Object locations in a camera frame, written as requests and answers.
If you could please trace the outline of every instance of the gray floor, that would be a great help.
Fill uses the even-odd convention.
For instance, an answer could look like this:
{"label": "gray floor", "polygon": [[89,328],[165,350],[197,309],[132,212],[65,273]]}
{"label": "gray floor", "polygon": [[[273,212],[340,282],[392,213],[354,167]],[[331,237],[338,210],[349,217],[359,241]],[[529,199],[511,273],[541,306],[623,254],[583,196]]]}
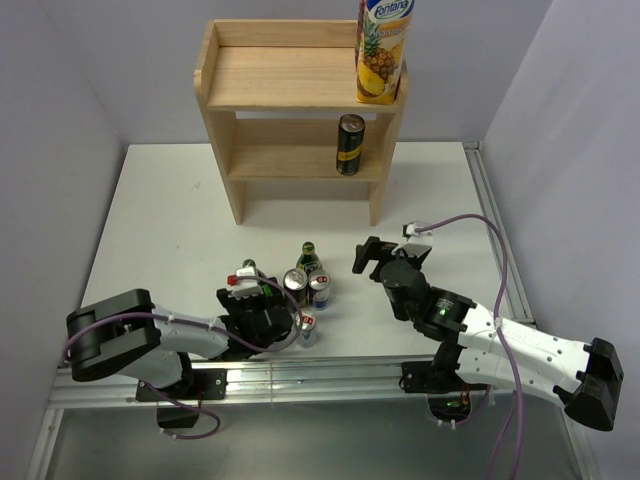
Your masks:
{"label": "gray floor", "polygon": [[[498,397],[495,408],[456,432],[433,424],[423,397],[227,406],[216,409],[223,430],[198,441],[160,436],[154,410],[68,411],[48,478],[482,479],[510,398]],[[525,405],[518,480],[580,478],[559,410],[535,398]],[[496,479],[507,476],[514,431]]]}

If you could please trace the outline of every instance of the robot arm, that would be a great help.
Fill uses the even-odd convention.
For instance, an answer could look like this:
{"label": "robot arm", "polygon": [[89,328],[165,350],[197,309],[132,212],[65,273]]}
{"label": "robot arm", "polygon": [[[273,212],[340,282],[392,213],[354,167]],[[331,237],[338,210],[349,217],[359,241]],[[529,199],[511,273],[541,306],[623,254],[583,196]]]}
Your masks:
{"label": "robot arm", "polygon": [[[404,232],[414,230],[412,225],[405,226]],[[441,342],[432,362],[403,365],[404,390],[449,393],[466,385],[515,389],[492,313],[469,298],[429,285],[415,255],[381,254],[400,250],[389,245],[395,244],[375,237],[359,245],[353,272],[362,273],[369,260],[378,260],[378,273],[372,279],[382,283],[395,318],[411,321],[417,331]],[[500,321],[524,393],[564,407],[583,425],[613,429],[623,372],[612,344],[599,338],[590,344],[564,340],[511,320]]]}
{"label": "robot arm", "polygon": [[265,289],[255,280],[237,280],[247,275],[258,276],[258,270],[255,266],[237,270],[228,279],[230,288],[217,292],[228,315],[198,318],[176,314],[154,304],[149,292],[141,289],[73,312],[67,317],[69,338],[114,315],[144,313],[169,318],[132,315],[131,319],[87,332],[70,351],[74,380],[92,381],[118,373],[180,398],[193,386],[189,353],[207,359],[241,360],[255,352],[230,340],[228,334],[261,348],[283,340],[293,326],[286,299],[281,292]]}

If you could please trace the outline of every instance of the soda can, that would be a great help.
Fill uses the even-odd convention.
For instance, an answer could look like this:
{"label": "soda can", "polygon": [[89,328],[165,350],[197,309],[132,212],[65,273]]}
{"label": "soda can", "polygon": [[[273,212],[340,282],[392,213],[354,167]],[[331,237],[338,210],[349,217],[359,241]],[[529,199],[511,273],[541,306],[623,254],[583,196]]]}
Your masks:
{"label": "soda can", "polygon": [[329,305],[331,279],[324,270],[314,270],[309,275],[309,306],[324,310]]}
{"label": "soda can", "polygon": [[336,170],[342,175],[355,175],[358,172],[363,140],[364,119],[354,114],[340,117]]}
{"label": "soda can", "polygon": [[[282,279],[282,285],[285,290],[289,292],[293,298],[296,299],[296,302],[301,307],[306,306],[307,304],[307,286],[309,285],[309,279],[307,274],[304,273],[304,270],[300,268],[292,268],[287,273],[284,274],[284,278]],[[287,302],[287,308],[289,311],[294,312],[295,308],[291,305],[291,302]]]}
{"label": "soda can", "polygon": [[[300,322],[300,317],[296,315],[296,322]],[[298,344],[301,347],[313,347],[318,341],[318,326],[316,324],[316,314],[308,308],[302,309],[302,326],[298,336]]]}

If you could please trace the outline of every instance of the juice carton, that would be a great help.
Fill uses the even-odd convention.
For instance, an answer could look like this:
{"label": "juice carton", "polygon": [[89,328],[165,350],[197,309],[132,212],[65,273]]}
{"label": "juice carton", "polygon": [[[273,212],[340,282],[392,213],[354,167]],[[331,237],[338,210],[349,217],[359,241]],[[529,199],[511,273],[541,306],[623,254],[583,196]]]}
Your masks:
{"label": "juice carton", "polygon": [[356,55],[359,102],[393,103],[413,3],[414,0],[361,1]]}

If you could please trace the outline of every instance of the white wall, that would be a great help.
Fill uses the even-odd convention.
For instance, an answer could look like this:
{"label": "white wall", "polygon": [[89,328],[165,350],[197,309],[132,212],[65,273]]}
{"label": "white wall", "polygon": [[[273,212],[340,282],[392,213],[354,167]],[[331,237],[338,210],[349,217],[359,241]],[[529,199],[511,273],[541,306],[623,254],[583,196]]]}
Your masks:
{"label": "white wall", "polygon": [[0,14],[0,478],[23,478],[122,148],[35,0]]}
{"label": "white wall", "polygon": [[[206,142],[193,68],[211,18],[357,17],[358,0],[41,0],[129,143]],[[402,139],[479,140],[551,0],[416,0]]]}
{"label": "white wall", "polygon": [[540,324],[612,341],[625,368],[606,479],[640,467],[640,2],[555,0],[484,158]]}

